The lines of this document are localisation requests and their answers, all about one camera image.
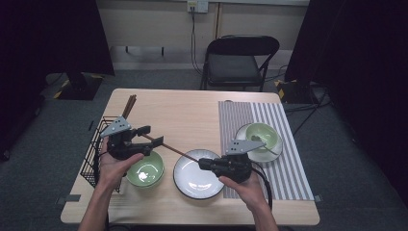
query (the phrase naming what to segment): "green bowl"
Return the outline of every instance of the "green bowl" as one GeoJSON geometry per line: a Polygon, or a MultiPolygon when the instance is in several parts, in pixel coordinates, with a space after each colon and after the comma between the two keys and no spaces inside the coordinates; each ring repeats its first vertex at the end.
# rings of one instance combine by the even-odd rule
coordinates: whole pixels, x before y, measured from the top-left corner
{"type": "Polygon", "coordinates": [[[275,129],[264,123],[252,123],[245,131],[248,141],[262,141],[267,149],[272,149],[278,143],[278,134],[275,129]]]}
{"type": "Polygon", "coordinates": [[[159,182],[164,171],[162,157],[157,152],[151,151],[150,156],[145,156],[129,168],[126,178],[135,186],[148,188],[159,182]]]}

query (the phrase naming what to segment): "gray carpet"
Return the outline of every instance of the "gray carpet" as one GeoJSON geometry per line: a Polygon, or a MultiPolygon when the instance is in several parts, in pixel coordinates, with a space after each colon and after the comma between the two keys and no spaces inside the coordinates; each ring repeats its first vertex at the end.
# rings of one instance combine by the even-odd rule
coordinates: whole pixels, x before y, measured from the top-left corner
{"type": "MultiPolygon", "coordinates": [[[[89,125],[95,121],[95,126],[114,89],[198,90],[200,84],[194,70],[118,70],[115,77],[105,78],[92,101],[75,101],[53,99],[65,80],[64,75],[58,77],[48,76],[49,83],[57,82],[44,90],[40,114],[11,149],[11,159],[0,163],[0,230],[77,229],[61,222],[64,206],[57,200],[69,194],[93,134],[89,125]]],[[[276,89],[267,82],[264,91],[276,89]]],[[[293,131],[310,112],[288,113],[293,131]]],[[[377,165],[353,141],[352,129],[333,106],[319,108],[294,139],[312,192],[321,198],[317,203],[320,224],[281,230],[408,230],[406,207],[377,165]]],[[[135,230],[143,228],[175,229],[135,230]]]]}

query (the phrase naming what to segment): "light wood tabletop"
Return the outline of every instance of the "light wood tabletop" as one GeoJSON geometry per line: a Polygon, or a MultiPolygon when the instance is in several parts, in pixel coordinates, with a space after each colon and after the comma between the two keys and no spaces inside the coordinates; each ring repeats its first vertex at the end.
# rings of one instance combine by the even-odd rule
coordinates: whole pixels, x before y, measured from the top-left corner
{"type": "MultiPolygon", "coordinates": [[[[165,137],[165,144],[182,152],[207,149],[221,155],[218,101],[280,103],[274,93],[210,90],[114,90],[103,116],[119,116],[129,99],[137,101],[127,120],[134,128],[151,126],[150,137],[165,137]]],[[[148,141],[135,137],[133,142],[148,141]]],[[[165,173],[160,184],[138,189],[124,177],[120,193],[114,192],[109,206],[112,223],[181,225],[251,225],[253,216],[240,199],[195,200],[179,192],[173,169],[180,155],[163,147],[155,148],[164,159],[165,173]]],[[[87,209],[93,187],[78,174],[70,194],[79,201],[66,202],[61,220],[79,223],[87,209]]],[[[273,200],[273,215],[279,225],[315,225],[319,213],[312,200],[273,200]]]]}

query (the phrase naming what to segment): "striped placemat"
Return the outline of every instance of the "striped placemat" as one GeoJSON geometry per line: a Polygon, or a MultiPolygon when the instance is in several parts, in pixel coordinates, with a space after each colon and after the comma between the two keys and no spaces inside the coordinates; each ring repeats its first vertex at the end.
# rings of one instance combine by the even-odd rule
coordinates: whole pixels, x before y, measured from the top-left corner
{"type": "MultiPolygon", "coordinates": [[[[224,153],[229,141],[235,138],[237,131],[245,124],[253,122],[268,124],[277,131],[283,141],[283,152],[280,157],[273,162],[261,163],[272,188],[272,198],[314,200],[282,104],[225,101],[218,102],[218,111],[221,153],[224,153]]],[[[228,187],[225,187],[223,196],[240,198],[228,187]]]]}

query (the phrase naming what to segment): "black wire basket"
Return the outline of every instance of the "black wire basket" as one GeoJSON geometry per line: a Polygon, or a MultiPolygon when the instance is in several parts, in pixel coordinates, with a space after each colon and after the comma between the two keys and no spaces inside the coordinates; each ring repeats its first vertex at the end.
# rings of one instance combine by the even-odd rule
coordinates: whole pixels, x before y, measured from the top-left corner
{"type": "MultiPolygon", "coordinates": [[[[80,174],[95,188],[100,175],[99,153],[102,148],[102,138],[100,133],[105,130],[114,120],[115,116],[103,116],[95,129],[92,140],[90,141],[85,161],[81,167],[80,174]]],[[[115,189],[120,192],[120,184],[115,189]]]]}

